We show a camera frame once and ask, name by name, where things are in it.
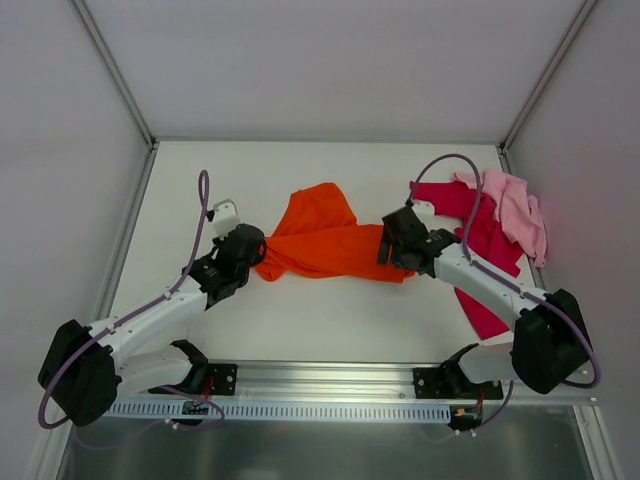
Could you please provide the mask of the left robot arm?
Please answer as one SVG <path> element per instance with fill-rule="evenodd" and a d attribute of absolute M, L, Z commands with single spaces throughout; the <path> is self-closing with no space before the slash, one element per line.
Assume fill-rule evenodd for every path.
<path fill-rule="evenodd" d="M 169 328 L 233 296 L 266 253 L 263 232 L 241 223 L 185 268 L 173 287 L 146 304 L 88 326 L 66 322 L 56 331 L 38 374 L 43 400 L 54 401 L 65 420 L 83 427 L 120 397 L 165 387 L 201 393 L 209 360 L 190 341 L 174 340 L 150 353 L 141 349 Z"/>

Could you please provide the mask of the orange t shirt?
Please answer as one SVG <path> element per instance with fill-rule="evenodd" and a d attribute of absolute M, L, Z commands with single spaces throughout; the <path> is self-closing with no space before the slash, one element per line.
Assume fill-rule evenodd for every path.
<path fill-rule="evenodd" d="M 383 227 L 360 224 L 342 190 L 321 183 L 291 194 L 278 226 L 266 239 L 267 255 L 255 267 L 266 281 L 286 273 L 324 279 L 349 276 L 401 284 L 412 272 L 377 262 Z"/>

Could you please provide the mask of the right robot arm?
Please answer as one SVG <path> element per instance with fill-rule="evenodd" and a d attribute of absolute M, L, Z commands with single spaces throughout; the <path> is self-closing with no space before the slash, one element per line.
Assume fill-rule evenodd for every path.
<path fill-rule="evenodd" d="M 539 394 L 564 384 L 578 387 L 571 375 L 591 364 L 601 378 L 580 307 L 565 290 L 528 288 L 473 252 L 454 233 L 430 230 L 414 209 L 404 206 L 383 220 L 378 262 L 447 283 L 497 316 L 513 334 L 509 343 L 471 344 L 438 368 L 445 389 L 465 397 L 479 384 L 519 380 Z"/>

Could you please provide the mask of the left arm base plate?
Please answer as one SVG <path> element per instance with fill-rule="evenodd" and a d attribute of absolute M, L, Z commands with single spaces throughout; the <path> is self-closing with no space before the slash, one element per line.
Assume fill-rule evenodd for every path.
<path fill-rule="evenodd" d="M 231 363 L 209 363 L 206 368 L 202 397 L 234 396 L 236 392 L 238 365 Z"/>

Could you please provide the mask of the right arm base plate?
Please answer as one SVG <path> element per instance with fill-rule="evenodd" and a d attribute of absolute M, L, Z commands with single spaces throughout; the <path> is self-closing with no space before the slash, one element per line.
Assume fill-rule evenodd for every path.
<path fill-rule="evenodd" d="M 412 370 L 417 399 L 502 400 L 503 387 L 492 381 L 472 383 L 457 366 L 418 367 Z"/>

